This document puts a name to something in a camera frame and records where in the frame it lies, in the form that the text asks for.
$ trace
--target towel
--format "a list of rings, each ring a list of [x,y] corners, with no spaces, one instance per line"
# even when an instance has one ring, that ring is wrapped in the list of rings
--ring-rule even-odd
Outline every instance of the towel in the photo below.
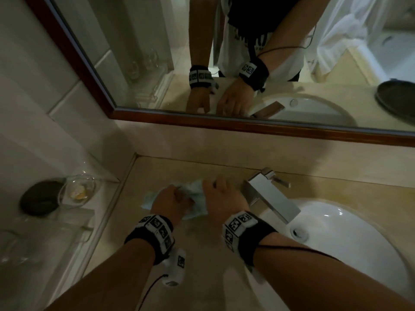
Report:
[[[177,187],[185,197],[189,197],[194,200],[194,204],[190,209],[187,210],[186,214],[184,215],[183,219],[191,219],[201,215],[207,215],[208,211],[206,208],[206,198],[205,194],[203,193],[202,188],[202,180],[197,180],[192,183],[186,184],[178,184],[172,183],[175,187]],[[149,192],[144,197],[144,203],[141,205],[143,209],[150,210],[152,208],[154,200],[157,198],[158,194],[163,190],[162,188],[157,193]]]

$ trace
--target white curtain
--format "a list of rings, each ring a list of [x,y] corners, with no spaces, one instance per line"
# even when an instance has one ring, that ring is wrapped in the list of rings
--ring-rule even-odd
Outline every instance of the white curtain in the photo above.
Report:
[[[348,47],[371,41],[382,31],[392,0],[331,0],[306,53],[310,70],[317,63],[329,73]]]

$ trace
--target hand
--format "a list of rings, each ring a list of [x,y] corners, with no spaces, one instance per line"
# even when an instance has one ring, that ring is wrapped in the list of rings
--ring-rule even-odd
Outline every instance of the hand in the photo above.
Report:
[[[186,112],[196,114],[199,108],[204,108],[207,114],[210,111],[209,101],[210,88],[195,87],[190,90],[189,99],[187,100]]]
[[[210,181],[203,181],[203,192],[206,197],[208,216],[213,224],[222,231],[222,225],[231,215],[240,211],[249,211],[248,202],[239,190],[219,175],[216,186]]]
[[[151,212],[156,215],[167,217],[173,227],[176,227],[183,218],[186,210],[194,204],[190,198],[185,198],[174,185],[170,185],[162,190],[155,201]]]
[[[242,78],[237,78],[217,103],[216,114],[245,116],[252,105],[254,90]]]

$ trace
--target faucet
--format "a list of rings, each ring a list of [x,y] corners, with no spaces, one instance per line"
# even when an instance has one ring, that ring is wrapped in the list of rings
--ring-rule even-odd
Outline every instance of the faucet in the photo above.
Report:
[[[291,184],[285,182],[275,175],[271,168],[264,168],[256,173],[248,181],[244,181],[242,185],[242,194],[246,198],[249,207],[259,199],[281,219],[285,224],[291,222],[299,213],[300,209],[285,195],[278,190],[273,184],[275,181],[286,188],[290,188]]]

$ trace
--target beige countertop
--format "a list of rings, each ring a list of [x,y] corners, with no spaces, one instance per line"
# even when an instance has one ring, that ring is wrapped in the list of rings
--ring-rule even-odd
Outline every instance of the beige countertop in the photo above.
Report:
[[[215,96],[211,96],[210,114],[215,113],[218,98],[220,98],[225,89],[234,81],[232,78],[215,78],[215,80],[220,88]],[[265,107],[270,103],[267,103],[267,100],[273,98],[315,98],[336,109],[339,109],[339,107],[343,109],[343,111],[355,120],[358,127],[415,131],[415,125],[410,125],[396,119],[383,110],[374,98],[375,92],[376,87],[371,86],[342,85],[335,83],[267,82],[265,93],[259,94],[255,98],[249,114],[253,114]],[[189,93],[188,76],[174,75],[160,109],[184,112]]]
[[[86,273],[119,249],[125,237],[148,211],[140,207],[148,191],[172,182],[191,182],[225,175],[240,185],[255,170],[139,157],[127,179]],[[371,222],[415,270],[415,189],[364,182],[279,173],[292,183],[279,187],[289,198],[318,198],[344,205]],[[256,213],[265,209],[253,206]],[[185,281],[178,287],[154,286],[142,310],[262,310],[249,287],[242,262],[222,246],[205,216],[183,221],[174,231],[176,244],[187,252]],[[149,284],[163,273],[153,268]]]

